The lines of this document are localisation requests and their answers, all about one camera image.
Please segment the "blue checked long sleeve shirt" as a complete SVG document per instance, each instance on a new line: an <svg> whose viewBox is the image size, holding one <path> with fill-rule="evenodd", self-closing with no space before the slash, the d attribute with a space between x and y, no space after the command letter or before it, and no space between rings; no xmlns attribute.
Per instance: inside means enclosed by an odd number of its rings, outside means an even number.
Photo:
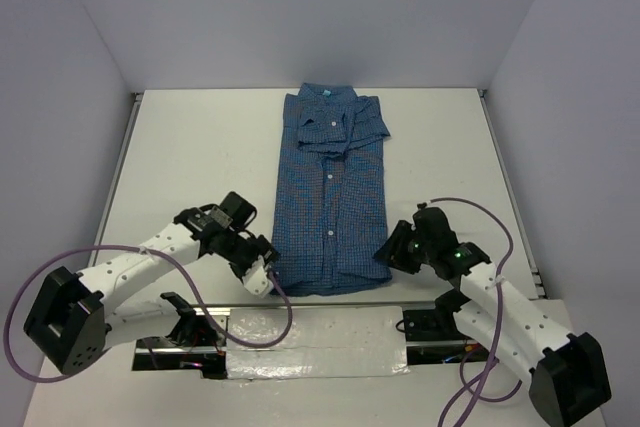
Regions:
<svg viewBox="0 0 640 427"><path fill-rule="evenodd" d="M375 260L388 238L378 97L304 83L284 100L272 243L289 297L376 289L392 274Z"/></svg>

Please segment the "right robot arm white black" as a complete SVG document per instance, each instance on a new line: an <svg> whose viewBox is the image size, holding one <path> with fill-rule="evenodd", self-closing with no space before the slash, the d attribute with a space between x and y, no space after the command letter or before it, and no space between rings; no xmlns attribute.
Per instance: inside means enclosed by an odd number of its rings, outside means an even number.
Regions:
<svg viewBox="0 0 640 427"><path fill-rule="evenodd" d="M503 265L462 242L435 202L418 205L412 221L396 224L374 255L396 270L431 267L451 285L429 310L403 315L408 341L472 340L519 380L549 426L573 426L612 397L600 343L554 321L502 274Z"/></svg>

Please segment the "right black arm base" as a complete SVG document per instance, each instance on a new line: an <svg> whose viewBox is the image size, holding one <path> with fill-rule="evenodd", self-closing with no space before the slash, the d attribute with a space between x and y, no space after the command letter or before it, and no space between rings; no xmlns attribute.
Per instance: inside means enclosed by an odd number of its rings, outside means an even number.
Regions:
<svg viewBox="0 0 640 427"><path fill-rule="evenodd" d="M395 328L405 338L410 366L458 363L469 342L452 317L435 308L404 310Z"/></svg>

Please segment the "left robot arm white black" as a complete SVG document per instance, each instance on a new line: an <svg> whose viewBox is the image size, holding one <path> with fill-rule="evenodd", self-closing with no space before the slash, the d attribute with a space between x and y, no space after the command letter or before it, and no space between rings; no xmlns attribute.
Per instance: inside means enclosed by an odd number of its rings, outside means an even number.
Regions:
<svg viewBox="0 0 640 427"><path fill-rule="evenodd" d="M181 211L139 246L113 246L116 257L77 273L58 265L43 280L24 324L25 334L64 376L76 375L111 347L161 335L184 345L207 326L231 334L205 310L201 294L189 303L175 292L129 309L124 303L176 270L205 256L224 259L252 295L278 289L273 264L280 255L264 236L248 231L256 208L235 192L221 204Z"/></svg>

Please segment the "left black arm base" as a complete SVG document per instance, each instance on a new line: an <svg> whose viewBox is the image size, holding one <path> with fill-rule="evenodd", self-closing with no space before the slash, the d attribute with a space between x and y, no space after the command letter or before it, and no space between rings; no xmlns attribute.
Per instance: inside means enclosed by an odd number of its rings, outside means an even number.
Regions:
<svg viewBox="0 0 640 427"><path fill-rule="evenodd" d="M172 306L178 320L168 334L136 341L132 370L197 371L205 379L226 379L225 337L177 293L162 293L160 298Z"/></svg>

